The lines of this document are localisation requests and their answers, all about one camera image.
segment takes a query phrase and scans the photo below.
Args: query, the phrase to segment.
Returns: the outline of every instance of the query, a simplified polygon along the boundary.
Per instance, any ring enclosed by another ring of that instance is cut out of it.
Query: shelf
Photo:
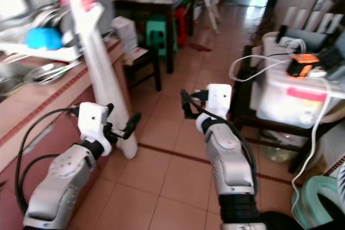
[[[25,44],[17,43],[0,43],[0,50],[5,52],[7,55],[13,53],[19,53],[23,55],[30,55],[33,57],[59,60],[71,62],[78,59],[81,54],[79,54],[76,47],[63,47],[58,50],[45,50],[45,49],[34,49],[29,48]]]

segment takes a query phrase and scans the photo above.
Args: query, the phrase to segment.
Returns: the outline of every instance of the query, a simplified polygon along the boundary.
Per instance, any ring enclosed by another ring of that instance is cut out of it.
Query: silver robotic arm
[[[260,222],[255,201],[255,177],[251,164],[242,153],[242,145],[226,122],[231,86],[210,84],[208,90],[191,95],[205,104],[204,112],[193,114],[193,100],[181,91],[182,108],[187,119],[196,119],[204,134],[206,154],[212,165],[222,230],[266,230]]]
[[[84,102],[75,109],[81,143],[72,145],[50,164],[46,178],[33,192],[24,216],[24,229],[66,229],[78,194],[87,183],[95,161],[111,152],[118,137],[127,139],[140,114],[124,130],[113,130],[107,117],[114,106]]]

